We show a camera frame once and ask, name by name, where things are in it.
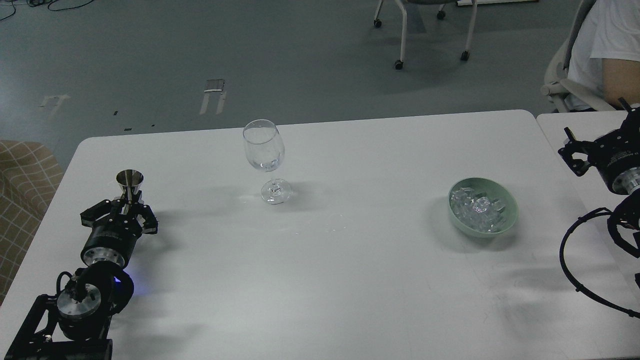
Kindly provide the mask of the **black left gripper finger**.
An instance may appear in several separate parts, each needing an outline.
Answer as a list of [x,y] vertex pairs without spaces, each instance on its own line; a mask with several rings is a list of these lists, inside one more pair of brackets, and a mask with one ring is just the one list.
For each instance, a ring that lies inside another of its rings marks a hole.
[[104,199],[80,213],[81,224],[84,227],[93,228],[98,220],[118,215],[123,207],[124,202],[119,198]]
[[158,233],[158,219],[152,208],[142,200],[142,194],[133,194],[129,203],[129,228],[137,236]]

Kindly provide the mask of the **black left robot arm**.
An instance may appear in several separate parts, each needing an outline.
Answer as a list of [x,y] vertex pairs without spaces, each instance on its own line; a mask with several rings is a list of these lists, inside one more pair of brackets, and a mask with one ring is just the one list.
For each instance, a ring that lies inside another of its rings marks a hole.
[[158,232],[158,220],[141,192],[87,208],[80,214],[91,229],[74,272],[61,272],[54,294],[35,298],[4,356],[7,360],[110,360],[112,317],[135,291],[126,272],[138,239]]

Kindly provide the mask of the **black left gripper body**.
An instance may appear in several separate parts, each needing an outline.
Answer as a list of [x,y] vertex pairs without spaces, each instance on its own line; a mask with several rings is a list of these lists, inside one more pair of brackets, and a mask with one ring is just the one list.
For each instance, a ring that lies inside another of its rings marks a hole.
[[103,218],[96,221],[83,219],[81,223],[91,228],[80,252],[85,265],[108,261],[125,269],[130,264],[137,240],[142,236],[142,226],[139,223],[125,218]]

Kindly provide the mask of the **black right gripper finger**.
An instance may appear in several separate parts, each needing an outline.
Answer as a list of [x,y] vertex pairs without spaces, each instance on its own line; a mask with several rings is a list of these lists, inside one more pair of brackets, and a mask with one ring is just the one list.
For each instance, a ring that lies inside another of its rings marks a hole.
[[[562,158],[563,162],[568,166],[574,175],[582,177],[587,173],[590,164],[589,156],[590,152],[594,149],[595,143],[593,141],[578,140],[569,127],[564,129],[566,135],[566,141],[564,145],[558,149],[558,155]],[[574,155],[585,155],[586,159],[575,158]]]
[[619,128],[624,137],[638,137],[640,134],[640,112],[638,105],[630,105],[624,97],[619,97],[618,102],[627,112],[626,118]]

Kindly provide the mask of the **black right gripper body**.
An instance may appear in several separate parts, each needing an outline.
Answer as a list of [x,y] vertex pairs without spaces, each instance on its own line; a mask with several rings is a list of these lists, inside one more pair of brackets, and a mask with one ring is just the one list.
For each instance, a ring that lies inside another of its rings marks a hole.
[[639,189],[639,146],[622,131],[595,139],[589,162],[613,194],[628,196]]

